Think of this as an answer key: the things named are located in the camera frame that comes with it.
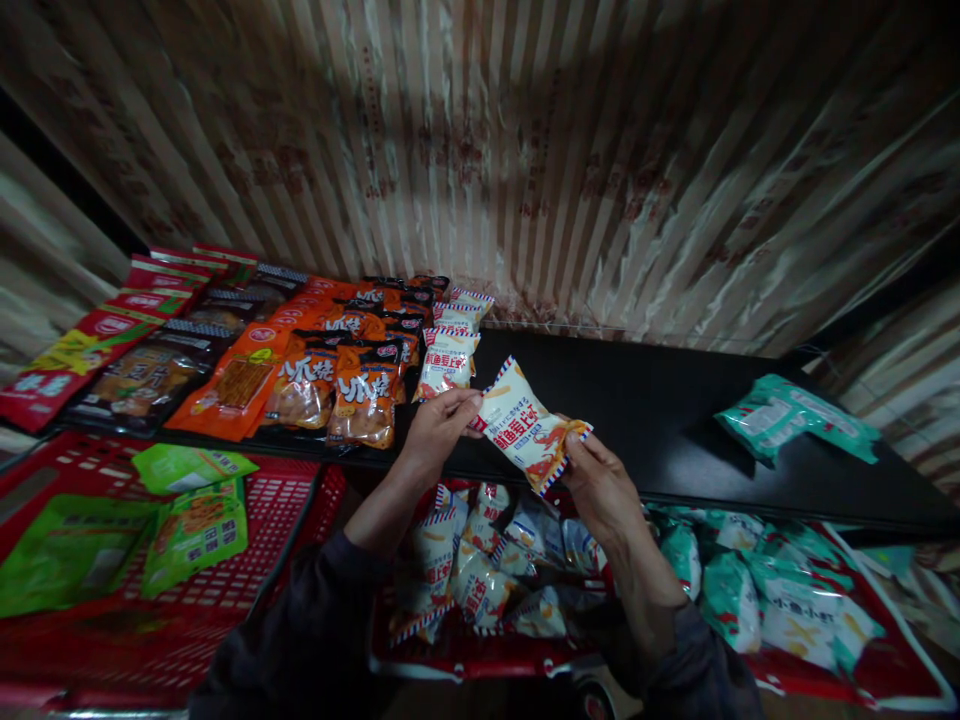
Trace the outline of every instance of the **red snack bag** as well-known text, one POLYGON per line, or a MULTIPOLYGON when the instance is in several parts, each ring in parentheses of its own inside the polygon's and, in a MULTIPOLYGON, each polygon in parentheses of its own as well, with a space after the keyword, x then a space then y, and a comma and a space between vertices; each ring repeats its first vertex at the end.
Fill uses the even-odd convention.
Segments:
POLYGON ((253 253, 234 250, 233 248, 222 248, 216 245, 203 245, 197 243, 193 246, 195 255, 205 255, 216 258, 217 260, 226 260, 228 263, 227 274, 223 277, 223 284, 230 287, 245 287, 253 274, 257 271, 259 258, 253 253))
POLYGON ((100 305, 36 358, 3 390, 0 417, 38 432, 97 369, 112 363, 168 320, 168 296, 127 294, 100 305))

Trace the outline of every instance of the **snack bag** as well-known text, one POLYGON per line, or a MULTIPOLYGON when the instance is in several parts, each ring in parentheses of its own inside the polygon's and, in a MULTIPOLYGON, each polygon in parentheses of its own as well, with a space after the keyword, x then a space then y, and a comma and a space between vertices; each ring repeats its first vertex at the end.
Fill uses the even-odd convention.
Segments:
POLYGON ((477 506, 471 511, 467 519, 467 527, 463 531, 464 542, 490 555, 500 544, 500 533, 494 527, 500 515, 510 506, 510 493, 503 485, 482 483, 477 495, 477 506))
POLYGON ((0 565, 0 618, 112 593, 156 513, 154 503, 50 498, 0 565))
POLYGON ((607 556, 583 521, 574 518, 564 520, 560 529, 568 567, 580 575, 599 577, 607 565, 607 556))
POLYGON ((864 462, 877 462, 872 446, 880 433, 875 428, 779 375, 764 375, 747 397, 714 417, 771 467, 780 446, 805 432, 864 462))
POLYGON ((230 347, 221 327, 168 320, 101 373, 64 412, 88 425, 148 437, 230 347))
POLYGON ((564 438, 575 432, 586 439, 593 426, 551 414, 533 394, 513 356, 483 393, 483 404, 471 426, 486 435, 523 470, 533 491, 543 497, 570 462, 564 438))
POLYGON ((453 598, 467 621, 481 629, 495 628, 513 593, 520 586, 495 569, 490 559, 470 543, 460 543, 453 598))
POLYGON ((427 354, 414 401, 429 400, 453 388, 470 387, 469 361, 480 342, 480 335, 427 328, 423 337, 427 354))
POLYGON ((556 509, 542 500, 522 495, 504 535, 533 553, 541 562, 562 568, 563 532, 556 509))
POLYGON ((475 335, 480 331, 480 318, 483 312, 473 305, 450 305, 448 303, 434 303, 433 326, 437 330, 451 330, 453 332, 475 335))
POLYGON ((682 522, 673 523, 663 535, 660 552, 677 574, 683 591, 696 602, 700 595, 700 552, 690 526, 682 522))
POLYGON ((248 325, 220 360, 210 381, 190 394, 165 427, 233 442, 243 440, 259 424, 289 336, 284 328, 248 325))
POLYGON ((260 467, 240 453, 157 443, 131 459, 140 482, 154 495, 196 490, 213 483, 234 480, 260 467))
POLYGON ((400 342, 341 344, 337 396, 327 425, 327 447, 393 447, 394 397, 400 381, 400 342))
POLYGON ((169 319, 159 307, 138 300, 163 295, 122 295, 107 300, 27 365, 17 379, 0 390, 0 417, 38 432, 73 395, 109 365, 169 319))
POLYGON ((337 346, 348 340, 347 332, 294 330, 260 425, 325 428, 333 411, 337 346))
POLYGON ((246 549, 243 480, 191 490, 160 509, 140 594, 152 600, 246 549))
POLYGON ((257 271, 257 262, 259 262, 253 253, 201 243, 193 246, 193 254, 226 261, 227 272, 220 282, 229 287, 244 287, 257 271))
POLYGON ((760 649, 760 605, 750 571, 737 553, 721 553, 703 570, 700 611, 738 653, 760 649))

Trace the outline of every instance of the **teal snack bag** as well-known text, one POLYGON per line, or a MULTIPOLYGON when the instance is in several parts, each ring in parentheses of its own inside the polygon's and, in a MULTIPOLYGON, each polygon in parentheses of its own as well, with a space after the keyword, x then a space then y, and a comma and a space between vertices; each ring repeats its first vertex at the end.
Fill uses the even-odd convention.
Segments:
POLYGON ((0 566, 0 618, 112 593, 157 509, 105 497, 52 497, 0 566))
POLYGON ((147 551, 141 594, 152 600, 246 549, 243 480, 191 490, 160 509, 147 551))
POLYGON ((876 428, 779 375, 764 375, 750 394, 714 416, 761 462, 773 466, 780 447, 808 432, 864 462, 877 462, 876 428))
POLYGON ((133 456, 140 481, 154 495, 172 495, 259 470, 240 453, 181 445, 154 445, 133 456))

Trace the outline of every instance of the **orange snack bag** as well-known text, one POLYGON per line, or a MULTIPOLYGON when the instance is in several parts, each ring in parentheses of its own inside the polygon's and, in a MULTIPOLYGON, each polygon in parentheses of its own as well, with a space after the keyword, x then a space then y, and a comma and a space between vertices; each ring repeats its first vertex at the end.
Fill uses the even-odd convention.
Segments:
POLYGON ((260 420, 289 339, 286 328, 248 325, 220 359, 210 381, 192 392, 164 427, 243 440, 260 420))
POLYGON ((327 447, 393 447, 402 352, 398 340, 337 348, 337 399, 327 424, 327 447))

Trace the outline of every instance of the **white snack bag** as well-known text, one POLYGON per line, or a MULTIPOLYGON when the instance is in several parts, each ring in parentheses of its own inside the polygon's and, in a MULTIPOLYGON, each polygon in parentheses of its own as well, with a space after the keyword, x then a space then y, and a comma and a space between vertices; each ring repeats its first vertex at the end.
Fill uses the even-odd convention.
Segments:
POLYGON ((582 420, 563 420, 541 403, 511 355, 493 385, 483 393, 483 404, 471 427, 481 431, 523 470, 533 491, 543 497, 560 477, 570 458, 564 451, 567 432, 586 439, 593 426, 582 420))

